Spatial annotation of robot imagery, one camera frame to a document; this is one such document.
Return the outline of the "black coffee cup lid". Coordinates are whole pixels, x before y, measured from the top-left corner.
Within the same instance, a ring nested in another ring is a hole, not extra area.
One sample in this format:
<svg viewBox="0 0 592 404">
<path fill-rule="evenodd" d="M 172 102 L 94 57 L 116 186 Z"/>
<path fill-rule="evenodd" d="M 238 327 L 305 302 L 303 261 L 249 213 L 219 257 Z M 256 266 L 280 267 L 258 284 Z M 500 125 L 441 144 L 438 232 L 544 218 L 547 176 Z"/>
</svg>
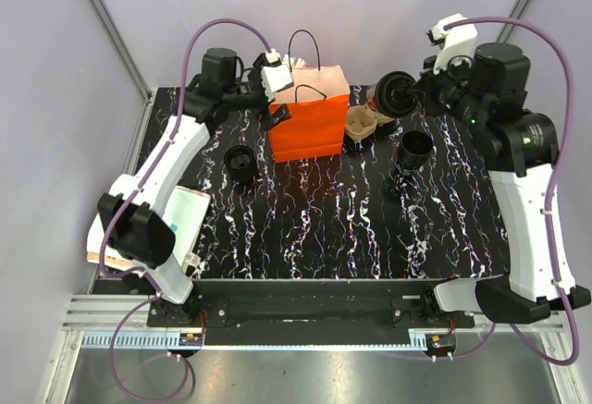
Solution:
<svg viewBox="0 0 592 404">
<path fill-rule="evenodd" d="M 414 110 L 416 99 L 411 87 L 415 84 L 415 79 L 411 75 L 403 71 L 392 71 L 383 76 L 378 82 L 388 82 L 394 85 L 393 96 L 396 104 L 395 110 L 399 114 L 398 117 L 406 116 Z"/>
</svg>

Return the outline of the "orange paper bag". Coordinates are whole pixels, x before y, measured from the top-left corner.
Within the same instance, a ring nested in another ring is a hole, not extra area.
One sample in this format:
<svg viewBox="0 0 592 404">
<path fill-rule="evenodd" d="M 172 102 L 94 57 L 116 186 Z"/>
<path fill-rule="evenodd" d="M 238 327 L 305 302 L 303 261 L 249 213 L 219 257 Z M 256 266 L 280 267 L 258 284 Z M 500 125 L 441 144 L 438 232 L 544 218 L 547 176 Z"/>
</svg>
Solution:
<svg viewBox="0 0 592 404">
<path fill-rule="evenodd" d="M 339 65 L 320 60 L 306 68 L 291 69 L 294 86 L 280 92 L 272 111 L 287 104 L 291 119 L 268 133 L 277 163 L 341 153 L 350 100 L 350 85 Z"/>
</svg>

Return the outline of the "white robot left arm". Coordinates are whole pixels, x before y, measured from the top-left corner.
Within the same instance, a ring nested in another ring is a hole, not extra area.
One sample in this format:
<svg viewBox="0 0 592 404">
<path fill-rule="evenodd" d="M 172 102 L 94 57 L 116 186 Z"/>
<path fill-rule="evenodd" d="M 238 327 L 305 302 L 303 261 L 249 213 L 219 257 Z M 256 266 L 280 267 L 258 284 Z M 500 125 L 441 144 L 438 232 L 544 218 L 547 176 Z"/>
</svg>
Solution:
<svg viewBox="0 0 592 404">
<path fill-rule="evenodd" d="M 277 94 L 294 84 L 281 55 L 276 50 L 260 54 L 246 79 L 237 75 L 240 64 L 231 49 L 208 49 L 201 72 L 182 80 L 178 112 L 141 169 L 120 176 L 97 203 L 103 229 L 99 252 L 112 248 L 132 261 L 132 272 L 149 279 L 157 296 L 169 302 L 167 315 L 181 326 L 198 319 L 200 304 L 190 298 L 193 283 L 175 256 L 175 232 L 163 219 L 173 189 L 230 113 L 253 109 L 265 129 L 289 116 L 286 106 L 276 115 L 269 110 Z"/>
</svg>

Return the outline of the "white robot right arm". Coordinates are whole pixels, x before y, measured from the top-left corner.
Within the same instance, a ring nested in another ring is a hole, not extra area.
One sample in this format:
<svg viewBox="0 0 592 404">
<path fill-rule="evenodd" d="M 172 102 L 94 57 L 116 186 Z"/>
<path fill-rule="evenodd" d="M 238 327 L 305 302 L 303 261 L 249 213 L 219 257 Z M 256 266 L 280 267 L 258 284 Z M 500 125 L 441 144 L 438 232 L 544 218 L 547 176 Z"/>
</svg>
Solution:
<svg viewBox="0 0 592 404">
<path fill-rule="evenodd" d="M 450 280 L 420 303 L 423 321 L 437 327 L 453 312 L 481 312 L 496 324 L 531 324 L 553 311 L 590 305 L 575 283 L 561 229 L 548 202 L 559 142 L 549 117 L 524 108 L 530 60 L 509 43 L 483 43 L 472 56 L 432 55 L 412 86 L 428 116 L 447 114 L 464 124 L 484 160 L 510 248 L 504 275 Z"/>
</svg>

